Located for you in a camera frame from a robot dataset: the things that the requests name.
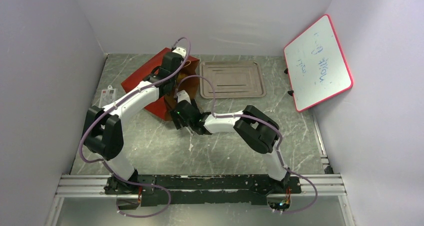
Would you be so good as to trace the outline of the metal baking tray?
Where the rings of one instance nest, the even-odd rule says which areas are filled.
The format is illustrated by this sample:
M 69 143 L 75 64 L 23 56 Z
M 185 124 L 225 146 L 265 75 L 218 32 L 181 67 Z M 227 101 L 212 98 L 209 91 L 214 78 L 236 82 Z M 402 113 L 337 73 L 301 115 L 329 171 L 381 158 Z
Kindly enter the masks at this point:
M 259 98 L 266 95 L 262 68 L 255 61 L 202 62 L 200 76 L 210 81 L 200 80 L 200 95 L 213 98 Z

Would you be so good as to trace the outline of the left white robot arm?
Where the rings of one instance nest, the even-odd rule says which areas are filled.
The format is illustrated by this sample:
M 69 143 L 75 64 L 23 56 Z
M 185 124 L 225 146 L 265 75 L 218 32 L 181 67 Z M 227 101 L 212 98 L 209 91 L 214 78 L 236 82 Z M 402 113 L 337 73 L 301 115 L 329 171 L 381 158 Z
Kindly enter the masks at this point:
M 119 179 L 118 187 L 126 194 L 134 193 L 139 181 L 137 170 L 122 152 L 123 128 L 135 114 L 172 91 L 188 56 L 186 49 L 173 48 L 163 56 L 161 65 L 129 93 L 103 108 L 92 106 L 87 111 L 78 153 L 83 157 L 82 147 L 86 146 L 97 154 L 98 160 Z

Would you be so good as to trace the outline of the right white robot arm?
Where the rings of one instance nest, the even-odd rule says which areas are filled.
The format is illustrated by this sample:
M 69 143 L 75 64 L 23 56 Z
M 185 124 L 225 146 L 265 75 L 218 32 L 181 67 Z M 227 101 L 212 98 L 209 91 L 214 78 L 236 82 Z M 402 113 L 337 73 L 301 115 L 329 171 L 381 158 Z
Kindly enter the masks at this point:
M 170 112 L 177 129 L 188 127 L 198 135 L 237 133 L 255 152 L 262 155 L 270 179 L 270 188 L 282 193 L 290 176 L 280 152 L 283 136 L 278 124 L 256 107 L 248 105 L 235 113 L 201 113 L 196 103 L 183 100 Z

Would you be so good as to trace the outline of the metal tongs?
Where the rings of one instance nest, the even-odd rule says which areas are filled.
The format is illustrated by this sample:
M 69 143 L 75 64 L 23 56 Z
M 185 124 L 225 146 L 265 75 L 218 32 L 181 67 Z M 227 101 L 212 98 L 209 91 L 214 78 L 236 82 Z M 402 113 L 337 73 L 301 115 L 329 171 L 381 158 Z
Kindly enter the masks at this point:
M 190 127 L 186 127 L 186 130 L 189 132 L 191 136 L 195 134 L 195 132 Z

